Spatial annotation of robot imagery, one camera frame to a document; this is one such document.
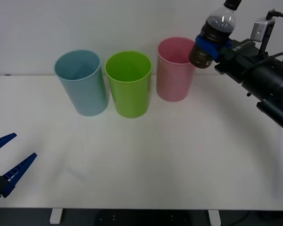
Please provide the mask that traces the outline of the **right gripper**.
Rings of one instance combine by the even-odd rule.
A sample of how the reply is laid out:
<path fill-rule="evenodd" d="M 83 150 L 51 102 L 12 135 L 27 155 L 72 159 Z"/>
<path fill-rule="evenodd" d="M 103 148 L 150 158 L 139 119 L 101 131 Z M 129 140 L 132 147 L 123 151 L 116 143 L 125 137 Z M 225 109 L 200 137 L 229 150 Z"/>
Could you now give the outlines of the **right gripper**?
<path fill-rule="evenodd" d="M 241 42 L 228 39 L 222 42 L 208 41 L 200 35 L 196 38 L 196 55 L 194 61 L 197 63 L 217 63 L 215 70 L 220 74 L 226 74 L 235 82 L 242 83 L 242 72 L 254 64 L 259 49 L 254 41 L 250 39 Z"/>

